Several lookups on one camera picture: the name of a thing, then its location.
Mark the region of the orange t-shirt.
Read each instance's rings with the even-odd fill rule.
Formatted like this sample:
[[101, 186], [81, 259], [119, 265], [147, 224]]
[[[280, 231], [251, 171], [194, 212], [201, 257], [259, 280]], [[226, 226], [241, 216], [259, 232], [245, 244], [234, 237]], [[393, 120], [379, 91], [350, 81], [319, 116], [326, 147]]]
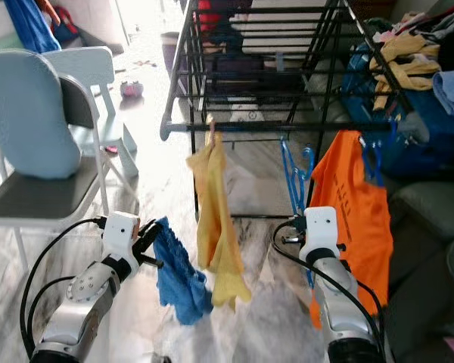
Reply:
[[387, 191], [369, 182], [359, 136], [347, 130], [335, 135], [311, 174], [315, 187], [309, 206], [335, 208], [337, 242], [346, 247], [340, 257], [385, 306], [393, 255]]

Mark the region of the blue plastic hanger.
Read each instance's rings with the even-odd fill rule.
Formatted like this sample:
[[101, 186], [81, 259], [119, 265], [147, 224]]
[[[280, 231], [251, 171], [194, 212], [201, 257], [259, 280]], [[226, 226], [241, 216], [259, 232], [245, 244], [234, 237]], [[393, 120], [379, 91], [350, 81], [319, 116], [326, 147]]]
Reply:
[[[286, 138], [280, 139], [280, 157], [282, 160], [282, 172], [285, 173], [285, 184], [287, 186], [287, 193], [291, 205], [293, 216], [303, 216], [304, 210], [307, 208], [309, 202], [309, 180], [310, 173], [314, 167], [314, 152], [310, 146], [303, 149], [303, 158], [309, 162], [306, 169], [301, 169], [297, 165], [292, 146], [289, 145], [289, 140]], [[307, 286], [314, 288], [313, 271], [306, 266], [300, 257], [296, 257], [287, 253], [278, 244], [278, 233], [285, 228], [285, 222], [276, 225], [272, 233], [272, 249], [279, 253], [280, 256], [286, 257], [290, 262], [295, 262], [298, 266], [302, 267], [304, 276], [306, 276]]]
[[387, 130], [363, 131], [358, 136], [362, 148], [365, 179], [378, 187], [387, 187], [386, 170], [400, 158], [399, 121], [386, 121]]

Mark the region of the pale blue kids chair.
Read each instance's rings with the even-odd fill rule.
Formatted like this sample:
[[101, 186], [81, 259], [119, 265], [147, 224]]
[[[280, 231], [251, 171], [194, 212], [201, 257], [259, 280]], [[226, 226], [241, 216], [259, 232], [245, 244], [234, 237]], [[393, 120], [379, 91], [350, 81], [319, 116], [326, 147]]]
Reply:
[[126, 178], [139, 175], [135, 163], [135, 139], [117, 115], [117, 105], [110, 96], [109, 86], [116, 82], [113, 53], [107, 46], [81, 46], [43, 54], [61, 75], [77, 79], [92, 94], [93, 119], [101, 147], [115, 147], [120, 160], [121, 173]]

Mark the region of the mustard crumpled clothes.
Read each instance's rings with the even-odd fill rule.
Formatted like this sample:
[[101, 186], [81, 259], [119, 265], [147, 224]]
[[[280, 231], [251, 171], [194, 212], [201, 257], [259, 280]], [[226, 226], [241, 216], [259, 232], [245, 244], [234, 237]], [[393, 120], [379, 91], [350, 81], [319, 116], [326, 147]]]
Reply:
[[441, 70], [437, 62], [440, 45], [422, 35], [403, 33], [388, 39], [381, 54], [401, 88], [428, 91], [431, 77]]

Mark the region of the peach plastic hanger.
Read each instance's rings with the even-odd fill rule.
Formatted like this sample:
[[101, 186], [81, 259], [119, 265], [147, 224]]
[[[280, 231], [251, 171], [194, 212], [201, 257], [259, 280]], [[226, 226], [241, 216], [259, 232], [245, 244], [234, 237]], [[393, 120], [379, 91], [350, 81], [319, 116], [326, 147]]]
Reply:
[[218, 135], [216, 131], [216, 117], [213, 114], [207, 114], [206, 116], [207, 133], [205, 138], [205, 146], [212, 147], [218, 141]]

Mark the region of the blue storage container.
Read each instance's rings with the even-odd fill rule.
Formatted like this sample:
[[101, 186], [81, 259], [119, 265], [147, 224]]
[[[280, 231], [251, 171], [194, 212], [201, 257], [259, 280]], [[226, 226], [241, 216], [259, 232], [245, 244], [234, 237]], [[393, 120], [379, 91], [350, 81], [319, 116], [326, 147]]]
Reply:
[[357, 46], [342, 79], [341, 103], [354, 123], [389, 126], [387, 131], [363, 132], [376, 144], [376, 166], [393, 178], [454, 180], [454, 116], [431, 91], [405, 90], [407, 110], [386, 106], [375, 110], [377, 82], [368, 72], [370, 52]]

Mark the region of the pale blue cushion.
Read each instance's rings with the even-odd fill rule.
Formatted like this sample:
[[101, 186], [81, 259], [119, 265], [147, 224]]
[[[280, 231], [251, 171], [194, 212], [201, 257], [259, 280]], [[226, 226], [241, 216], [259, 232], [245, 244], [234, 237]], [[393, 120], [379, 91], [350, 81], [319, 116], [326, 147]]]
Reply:
[[0, 51], [0, 149], [16, 172], [31, 177], [67, 178], [79, 167], [60, 79], [37, 53]]

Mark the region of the black metal drying rack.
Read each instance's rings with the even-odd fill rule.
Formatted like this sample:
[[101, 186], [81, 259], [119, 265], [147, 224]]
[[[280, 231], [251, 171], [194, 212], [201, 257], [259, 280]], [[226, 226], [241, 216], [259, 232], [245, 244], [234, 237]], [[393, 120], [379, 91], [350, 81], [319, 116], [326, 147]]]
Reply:
[[210, 33], [200, 31], [197, 3], [185, 0], [179, 33], [181, 42], [188, 38], [188, 66], [169, 74], [163, 139], [185, 132], [196, 151], [213, 114], [217, 132], [245, 142], [299, 141], [313, 149], [316, 163], [327, 136], [387, 130], [354, 123], [341, 103], [346, 66], [361, 44], [377, 82], [375, 110], [411, 108], [408, 89], [382, 57], [369, 0], [216, 0], [221, 18]]

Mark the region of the red hanging garment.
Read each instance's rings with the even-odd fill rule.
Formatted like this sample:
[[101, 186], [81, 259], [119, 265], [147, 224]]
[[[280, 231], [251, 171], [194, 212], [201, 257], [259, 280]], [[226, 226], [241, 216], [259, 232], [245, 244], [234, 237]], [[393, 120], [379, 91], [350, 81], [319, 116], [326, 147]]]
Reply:
[[221, 15], [216, 11], [214, 5], [216, 0], [198, 0], [197, 3], [197, 24], [202, 33], [210, 33], [220, 22]]

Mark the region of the grey seat folding chair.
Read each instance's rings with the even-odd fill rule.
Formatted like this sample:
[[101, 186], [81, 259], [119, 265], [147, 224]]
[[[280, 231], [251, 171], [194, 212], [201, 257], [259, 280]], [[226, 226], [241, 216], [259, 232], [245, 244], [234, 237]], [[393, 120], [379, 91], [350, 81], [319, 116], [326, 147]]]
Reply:
[[[78, 126], [98, 135], [92, 104], [92, 94], [86, 91], [74, 77], [57, 73], [61, 83], [62, 103], [68, 129]], [[74, 141], [79, 143], [71, 132]], [[100, 150], [95, 138], [92, 152], [82, 153], [78, 169], [62, 179], [43, 179], [12, 172], [0, 183], [0, 227], [12, 228], [20, 251], [20, 261], [27, 263], [22, 228], [57, 229], [68, 222], [78, 221], [92, 205], [93, 197], [99, 196], [103, 214], [112, 211], [106, 194], [106, 172], [109, 159]], [[0, 160], [7, 162], [0, 149]]]

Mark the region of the blue hanging cloth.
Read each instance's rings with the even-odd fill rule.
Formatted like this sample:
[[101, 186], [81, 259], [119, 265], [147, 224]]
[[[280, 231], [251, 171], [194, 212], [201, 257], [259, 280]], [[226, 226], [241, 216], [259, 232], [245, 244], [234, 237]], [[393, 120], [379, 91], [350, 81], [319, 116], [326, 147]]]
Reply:
[[50, 0], [3, 0], [16, 34], [27, 51], [60, 51], [60, 42], [51, 28], [61, 25], [61, 18]]

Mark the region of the yellow shirt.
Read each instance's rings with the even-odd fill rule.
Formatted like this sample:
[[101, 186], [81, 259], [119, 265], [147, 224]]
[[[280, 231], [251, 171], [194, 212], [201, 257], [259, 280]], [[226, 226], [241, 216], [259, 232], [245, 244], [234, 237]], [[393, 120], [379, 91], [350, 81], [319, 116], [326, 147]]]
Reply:
[[238, 233], [225, 191], [225, 155], [220, 134], [212, 147], [203, 146], [186, 159], [194, 176], [199, 203], [198, 264], [214, 275], [212, 304], [237, 308], [237, 299], [248, 302], [251, 291], [244, 280]]

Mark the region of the blue shirt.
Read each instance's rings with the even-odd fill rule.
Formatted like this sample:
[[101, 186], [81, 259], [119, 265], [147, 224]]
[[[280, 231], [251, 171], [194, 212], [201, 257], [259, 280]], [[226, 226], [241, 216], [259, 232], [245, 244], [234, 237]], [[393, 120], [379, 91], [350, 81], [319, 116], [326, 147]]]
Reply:
[[159, 302], [174, 307], [180, 324], [194, 325], [213, 310], [212, 291], [206, 287], [205, 274], [192, 265], [188, 251], [169, 228], [168, 218], [158, 219], [157, 227], [152, 248], [155, 259], [163, 262], [157, 270]]

